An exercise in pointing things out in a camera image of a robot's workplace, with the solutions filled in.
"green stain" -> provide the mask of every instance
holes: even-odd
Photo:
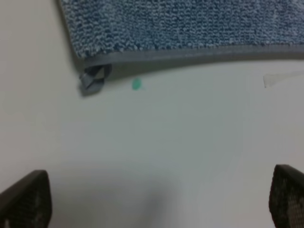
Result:
[[[142,86],[142,81],[139,78],[136,78],[132,82],[132,89],[139,90]]]

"white surface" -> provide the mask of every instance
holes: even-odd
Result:
[[[304,78],[263,75],[304,61],[159,67],[83,98],[55,2],[0,1],[0,190],[46,169],[54,228],[273,227],[275,164],[304,170]]]

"blue towel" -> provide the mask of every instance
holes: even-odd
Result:
[[[87,68],[225,53],[303,52],[304,0],[61,0]]]

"green spot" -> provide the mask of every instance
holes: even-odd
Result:
[[[142,86],[142,81],[139,78],[136,78],[132,82],[132,89],[139,90]]]

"terry cloth fabric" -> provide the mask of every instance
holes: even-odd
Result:
[[[304,0],[61,0],[87,67],[225,53],[304,52]]]

